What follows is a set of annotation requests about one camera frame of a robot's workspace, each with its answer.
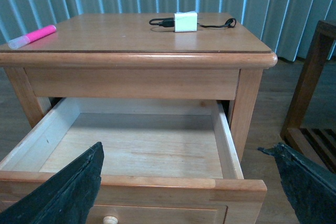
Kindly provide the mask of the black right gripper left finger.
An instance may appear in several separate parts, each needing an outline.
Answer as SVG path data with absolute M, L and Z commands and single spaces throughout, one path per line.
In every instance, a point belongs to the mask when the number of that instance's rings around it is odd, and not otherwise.
M 101 185 L 97 142 L 32 193 L 1 212 L 1 223 L 85 223 Z

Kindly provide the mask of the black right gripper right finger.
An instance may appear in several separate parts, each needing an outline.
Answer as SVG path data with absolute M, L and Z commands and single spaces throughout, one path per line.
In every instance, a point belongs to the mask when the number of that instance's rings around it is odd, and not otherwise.
M 273 156 L 281 185 L 300 223 L 335 223 L 335 174 L 278 143 L 258 150 Z

